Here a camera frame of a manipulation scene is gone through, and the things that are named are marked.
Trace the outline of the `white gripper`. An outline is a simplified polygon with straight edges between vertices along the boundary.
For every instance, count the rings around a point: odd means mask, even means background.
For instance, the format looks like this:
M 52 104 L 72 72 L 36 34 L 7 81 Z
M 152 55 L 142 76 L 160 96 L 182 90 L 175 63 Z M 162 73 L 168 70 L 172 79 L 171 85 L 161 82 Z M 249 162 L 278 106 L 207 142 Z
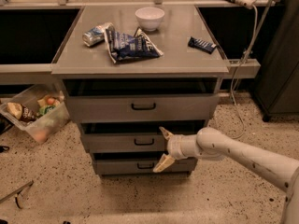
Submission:
M 159 127 L 161 133 L 167 142 L 167 151 L 169 155 L 163 154 L 156 166 L 153 168 L 154 173 L 160 173 L 166 168 L 170 167 L 176 160 L 187 159 L 183 154 L 183 135 L 173 135 L 165 127 Z

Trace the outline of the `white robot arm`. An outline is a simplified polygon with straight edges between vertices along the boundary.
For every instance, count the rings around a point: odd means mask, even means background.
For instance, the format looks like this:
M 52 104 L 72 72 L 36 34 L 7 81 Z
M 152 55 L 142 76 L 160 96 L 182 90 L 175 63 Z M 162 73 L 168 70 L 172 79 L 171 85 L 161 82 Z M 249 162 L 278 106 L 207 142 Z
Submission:
M 286 196 L 280 224 L 299 224 L 299 160 L 236 141 L 210 127 L 192 135 L 173 134 L 164 127 L 160 130 L 167 141 L 167 153 L 153 168 L 154 173 L 188 158 L 231 158 L 284 191 Z

